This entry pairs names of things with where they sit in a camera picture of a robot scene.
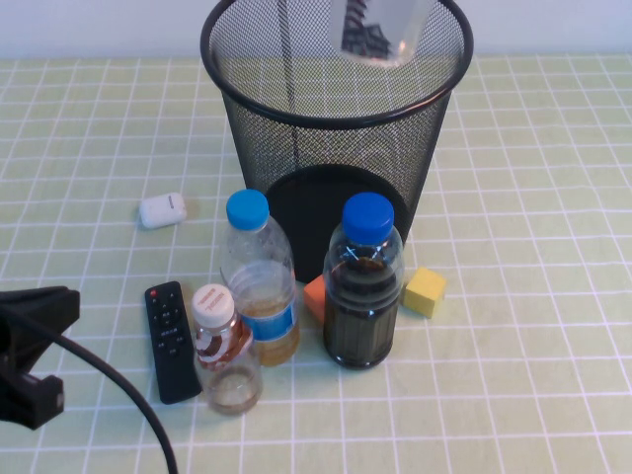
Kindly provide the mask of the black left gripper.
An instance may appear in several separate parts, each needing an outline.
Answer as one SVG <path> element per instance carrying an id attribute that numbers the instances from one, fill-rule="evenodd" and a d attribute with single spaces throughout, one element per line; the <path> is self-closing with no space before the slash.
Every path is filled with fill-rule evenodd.
<path id="1" fill-rule="evenodd" d="M 51 345 L 44 337 L 11 323 L 6 311 L 62 335 L 80 315 L 80 293 L 64 286 L 1 291 L 1 420 L 37 430 L 64 410 L 63 381 L 38 379 L 28 372 Z"/>

